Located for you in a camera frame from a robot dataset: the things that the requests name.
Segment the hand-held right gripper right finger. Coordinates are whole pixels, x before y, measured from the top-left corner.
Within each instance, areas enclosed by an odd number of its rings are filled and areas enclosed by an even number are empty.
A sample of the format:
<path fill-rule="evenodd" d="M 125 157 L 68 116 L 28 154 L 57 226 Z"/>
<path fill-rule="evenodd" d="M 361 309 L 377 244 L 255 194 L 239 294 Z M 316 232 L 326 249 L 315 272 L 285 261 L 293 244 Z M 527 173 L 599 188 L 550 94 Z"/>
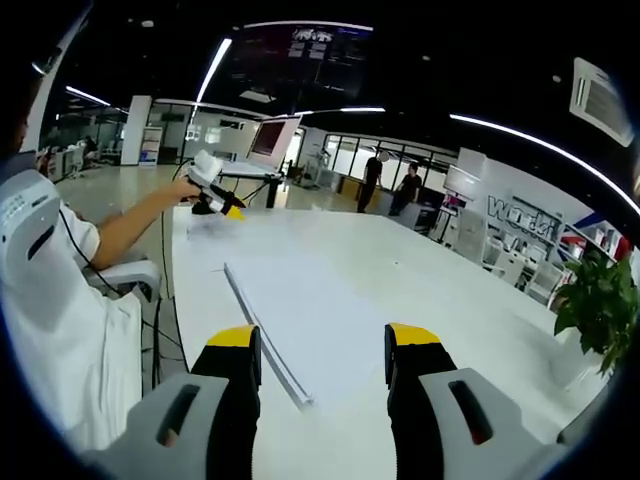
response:
<path fill-rule="evenodd" d="M 457 368 L 424 328 L 386 325 L 385 379 L 399 479 L 541 479 L 565 453 L 539 442 L 510 397 Z"/>

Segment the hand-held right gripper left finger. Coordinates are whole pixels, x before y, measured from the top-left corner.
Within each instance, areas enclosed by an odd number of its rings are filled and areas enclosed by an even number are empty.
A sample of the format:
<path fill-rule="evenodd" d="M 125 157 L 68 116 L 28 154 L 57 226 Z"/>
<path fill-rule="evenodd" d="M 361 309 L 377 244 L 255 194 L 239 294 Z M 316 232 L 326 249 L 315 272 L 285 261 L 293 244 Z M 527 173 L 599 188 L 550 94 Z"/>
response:
<path fill-rule="evenodd" d="M 103 479 L 249 479 L 260 385 L 259 328 L 222 330 L 191 372 L 144 396 L 124 433 L 83 460 Z"/>

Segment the person's left hand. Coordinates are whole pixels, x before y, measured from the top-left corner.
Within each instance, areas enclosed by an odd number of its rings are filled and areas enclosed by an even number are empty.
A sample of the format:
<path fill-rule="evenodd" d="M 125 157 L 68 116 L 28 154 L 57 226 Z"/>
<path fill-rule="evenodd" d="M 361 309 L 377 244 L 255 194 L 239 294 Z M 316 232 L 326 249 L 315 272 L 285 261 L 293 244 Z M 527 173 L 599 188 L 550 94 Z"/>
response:
<path fill-rule="evenodd" d="M 173 204 L 178 204 L 191 199 L 197 199 L 201 194 L 201 188 L 190 181 L 188 176 L 175 179 L 168 187 L 167 194 Z"/>

